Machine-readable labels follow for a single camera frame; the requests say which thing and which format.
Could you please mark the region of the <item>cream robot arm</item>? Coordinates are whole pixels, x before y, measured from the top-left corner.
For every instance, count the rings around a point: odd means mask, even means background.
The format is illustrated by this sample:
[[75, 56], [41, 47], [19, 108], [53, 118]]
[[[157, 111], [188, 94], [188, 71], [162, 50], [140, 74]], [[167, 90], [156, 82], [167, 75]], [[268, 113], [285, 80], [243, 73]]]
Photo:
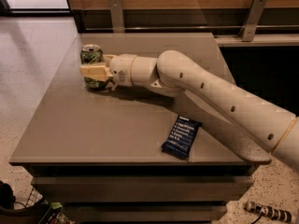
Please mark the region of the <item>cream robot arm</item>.
[[141, 86], [169, 97], [190, 91], [276, 159], [293, 170], [299, 169], [299, 123], [295, 114], [209, 73], [179, 51], [167, 50], [151, 58], [105, 55], [91, 46], [81, 50], [80, 60], [79, 71], [89, 88], [113, 82]]

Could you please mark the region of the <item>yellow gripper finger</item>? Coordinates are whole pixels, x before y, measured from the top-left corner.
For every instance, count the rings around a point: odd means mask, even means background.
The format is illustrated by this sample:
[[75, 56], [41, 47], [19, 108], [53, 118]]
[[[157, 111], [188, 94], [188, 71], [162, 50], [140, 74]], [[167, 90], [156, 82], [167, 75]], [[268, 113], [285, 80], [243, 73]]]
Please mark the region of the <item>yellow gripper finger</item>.
[[110, 68], [104, 63], [83, 64], [79, 71], [84, 77], [97, 81], [108, 81], [113, 78]]
[[103, 62], [106, 64], [106, 67], [110, 67], [110, 63], [113, 58], [115, 58], [115, 55], [113, 55], [113, 54], [104, 54], [103, 55]]

